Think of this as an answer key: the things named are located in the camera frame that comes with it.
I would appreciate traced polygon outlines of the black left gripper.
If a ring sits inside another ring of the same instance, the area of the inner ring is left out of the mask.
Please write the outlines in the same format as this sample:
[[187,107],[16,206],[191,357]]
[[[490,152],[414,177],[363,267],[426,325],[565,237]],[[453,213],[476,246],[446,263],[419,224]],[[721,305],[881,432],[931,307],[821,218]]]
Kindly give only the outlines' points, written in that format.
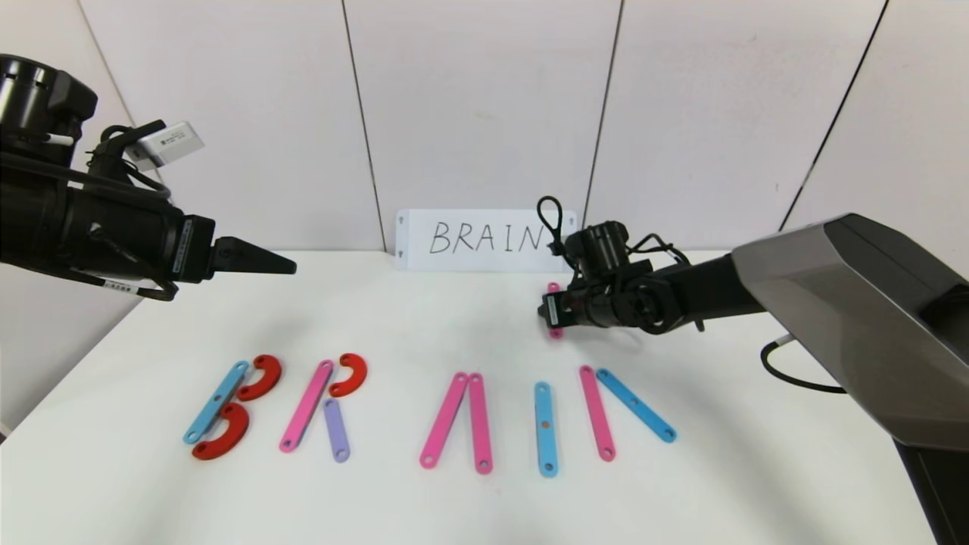
[[63,267],[86,284],[200,283],[215,273],[294,275],[290,259],[235,237],[216,239],[213,220],[187,215],[159,191],[66,187]]

